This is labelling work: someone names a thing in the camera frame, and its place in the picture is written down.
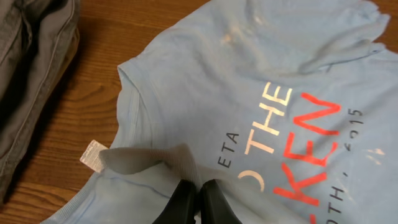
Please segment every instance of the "wooden floor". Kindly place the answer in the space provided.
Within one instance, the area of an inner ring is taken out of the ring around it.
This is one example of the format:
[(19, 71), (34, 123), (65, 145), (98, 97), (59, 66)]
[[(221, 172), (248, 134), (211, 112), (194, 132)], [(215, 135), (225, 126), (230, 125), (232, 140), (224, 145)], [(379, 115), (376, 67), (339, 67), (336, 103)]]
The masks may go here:
[[(92, 139), (110, 146), (121, 89), (116, 66), (206, 0), (81, 0), (80, 46), (49, 99), (16, 170), (0, 223), (38, 223), (81, 189), (92, 170), (79, 158)], [(398, 52), (398, 0), (375, 0), (392, 16), (379, 39)]]

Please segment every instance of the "dark gray fabric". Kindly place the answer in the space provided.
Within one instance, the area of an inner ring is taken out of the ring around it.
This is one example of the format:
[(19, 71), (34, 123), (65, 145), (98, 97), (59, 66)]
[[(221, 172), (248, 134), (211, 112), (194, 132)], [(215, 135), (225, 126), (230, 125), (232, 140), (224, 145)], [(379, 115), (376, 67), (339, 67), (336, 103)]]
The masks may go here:
[(78, 9), (79, 0), (0, 1), (0, 199), (62, 75)]

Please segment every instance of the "folded garment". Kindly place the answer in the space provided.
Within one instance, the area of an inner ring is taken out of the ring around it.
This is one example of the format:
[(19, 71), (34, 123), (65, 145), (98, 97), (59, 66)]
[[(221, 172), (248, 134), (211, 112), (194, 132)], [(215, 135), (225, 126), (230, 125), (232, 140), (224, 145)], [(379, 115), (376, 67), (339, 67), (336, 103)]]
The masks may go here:
[[(210, 1), (119, 66), (119, 129), (111, 147), (185, 143), (192, 163), (267, 198), (240, 195), (256, 214), (237, 214), (243, 223), (393, 223), (398, 55), (373, 43), (388, 20), (369, 1)], [(118, 158), (124, 165), (132, 159)], [(95, 174), (47, 221), (107, 222), (91, 211), (118, 213), (115, 223), (156, 219), (154, 212), (139, 220), (131, 211), (142, 211), (136, 192), (119, 188), (124, 179), (113, 174), (105, 185), (104, 175)], [(159, 192), (163, 184), (145, 178), (131, 185)], [(105, 186), (107, 193), (98, 190)], [(114, 190), (132, 197), (130, 205), (123, 201), (128, 211), (108, 206), (117, 204), (106, 196)], [(299, 218), (285, 219), (292, 213)]]
[(78, 0), (0, 2), (1, 202), (44, 103), (76, 53), (78, 5)]

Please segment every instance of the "brown wood surface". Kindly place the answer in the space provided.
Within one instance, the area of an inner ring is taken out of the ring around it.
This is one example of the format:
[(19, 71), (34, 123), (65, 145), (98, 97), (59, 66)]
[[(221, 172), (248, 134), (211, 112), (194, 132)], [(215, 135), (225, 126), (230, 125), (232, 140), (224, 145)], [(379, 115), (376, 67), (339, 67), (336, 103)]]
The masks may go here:
[[(81, 0), (79, 51), (40, 117), (0, 223), (39, 223), (84, 186), (93, 171), (80, 156), (92, 139), (109, 147), (118, 128), (116, 66), (205, 2)], [(398, 0), (374, 2), (392, 16), (379, 41), (398, 52)]]

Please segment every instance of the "wood grain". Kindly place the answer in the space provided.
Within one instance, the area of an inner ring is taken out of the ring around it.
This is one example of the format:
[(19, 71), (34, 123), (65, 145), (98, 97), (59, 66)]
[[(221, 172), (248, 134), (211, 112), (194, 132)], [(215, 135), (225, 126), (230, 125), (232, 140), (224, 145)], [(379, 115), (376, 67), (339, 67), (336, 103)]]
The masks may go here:
[[(118, 128), (117, 65), (205, 2), (81, 0), (80, 49), (40, 117), (0, 223), (45, 220), (84, 186), (93, 171), (80, 156), (92, 139), (109, 147)], [(398, 1), (374, 2), (392, 16), (379, 41), (398, 52)]]

